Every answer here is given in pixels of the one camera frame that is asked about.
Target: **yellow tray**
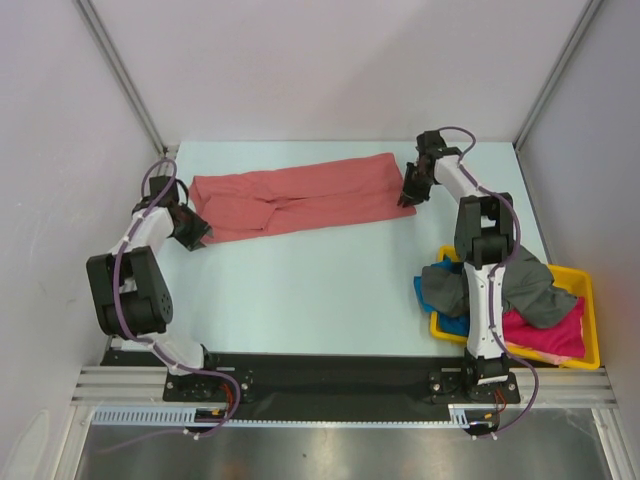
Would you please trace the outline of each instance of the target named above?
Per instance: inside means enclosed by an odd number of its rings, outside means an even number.
[[[441,262],[444,260],[445,256],[451,258],[453,261],[458,261],[456,251],[451,246],[444,246],[440,249],[440,252],[438,252],[438,261]],[[585,356],[584,358],[572,358],[571,360],[562,363],[561,366],[595,370],[600,367],[600,351],[598,349],[598,335],[596,334],[596,315],[593,307],[591,276],[582,270],[558,267],[556,265],[549,265],[549,270],[551,270],[551,273],[553,274],[553,284],[555,286],[564,288],[568,292],[579,297],[584,297],[585,300],[584,315],[582,316],[582,338],[586,350]],[[450,340],[455,343],[467,343],[467,337],[453,335],[440,330],[438,314],[435,312],[431,314],[430,330],[431,335],[436,338]],[[510,345],[509,351],[520,357],[548,363],[545,357],[530,348]]]

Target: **red towel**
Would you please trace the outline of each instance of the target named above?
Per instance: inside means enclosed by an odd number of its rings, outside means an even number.
[[[194,177],[196,212],[210,243],[406,217],[402,174],[391,153],[281,170]]]
[[[583,358],[586,353],[582,340],[583,314],[584,298],[580,297],[573,310],[558,325],[540,329],[529,325],[516,310],[511,310],[502,315],[504,338],[509,343],[539,352]]]

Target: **white robotic arm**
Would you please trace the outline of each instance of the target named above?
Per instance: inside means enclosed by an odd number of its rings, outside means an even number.
[[[163,352],[164,355],[158,355],[160,360],[174,375],[184,375],[189,372],[175,366],[199,370],[204,367],[207,352],[190,338],[167,330],[173,319],[173,304],[156,255],[170,237],[176,238],[188,250],[194,250],[202,246],[200,240],[204,235],[211,234],[211,228],[186,204],[179,203],[177,188],[170,189],[159,206],[146,212],[144,220],[135,228],[142,219],[145,207],[150,204],[150,198],[161,191],[168,181],[169,177],[151,179],[150,196],[136,205],[131,224],[126,230],[135,231],[135,235],[129,238],[127,233],[106,255],[91,257],[87,262],[87,273],[98,323],[103,332],[128,339],[116,312],[117,295],[127,326],[136,341],[156,354]],[[123,244],[125,248],[122,251],[119,288],[114,292],[114,259]]]
[[[446,156],[439,159],[435,165],[435,180],[443,185],[451,196],[460,203],[461,198],[487,197],[477,186],[462,173],[458,165],[458,156]],[[501,358],[504,352],[496,343],[490,331],[489,303],[493,302],[494,332],[504,344],[502,334],[502,279],[505,267],[497,263],[482,265],[477,269],[473,264],[465,262],[464,270],[469,282],[469,337],[467,350],[475,358]],[[493,295],[489,295],[489,276],[494,276]],[[479,384],[503,382],[505,375],[485,377],[478,380]]]
[[[513,250],[513,219],[497,198],[473,181],[461,165],[462,152],[447,147],[439,131],[418,136],[418,159],[407,164],[399,205],[429,200],[442,184],[458,203],[455,248],[469,283],[470,329],[465,351],[470,386],[505,382],[509,370],[503,350],[503,262]],[[511,201],[508,194],[501,195]],[[495,222],[483,226],[483,218]]]

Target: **orange wire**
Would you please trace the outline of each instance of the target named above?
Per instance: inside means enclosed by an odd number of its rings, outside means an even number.
[[[502,394],[502,390],[498,389],[494,392],[494,396],[496,398],[496,405],[498,404],[498,401],[502,401],[502,408],[500,410],[498,410],[497,413],[502,413],[507,409],[507,399],[504,398],[504,395]]]

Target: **crumpled fabric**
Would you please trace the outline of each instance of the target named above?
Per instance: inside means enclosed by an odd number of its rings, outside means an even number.
[[[462,264],[452,262],[445,257],[442,262],[432,265],[433,270],[443,270],[455,275],[462,272]],[[438,326],[440,330],[453,335],[466,337],[469,335],[469,312],[459,316],[449,316],[439,312],[433,305],[426,303],[423,297],[423,277],[414,277],[413,284],[422,309],[426,313],[438,312]],[[510,345],[531,348],[554,364],[560,364],[569,358],[583,358],[586,348],[582,338],[582,316],[584,315],[585,300],[577,298],[576,305],[555,326],[539,329],[531,326],[520,313],[512,309],[503,312],[502,329],[505,340]]]
[[[469,311],[469,286],[464,269],[451,270],[438,264],[424,267],[422,298],[435,310],[450,317]],[[553,286],[549,268],[529,250],[520,247],[506,267],[502,282],[502,310],[517,310],[529,325],[551,328],[573,310],[578,297]]]

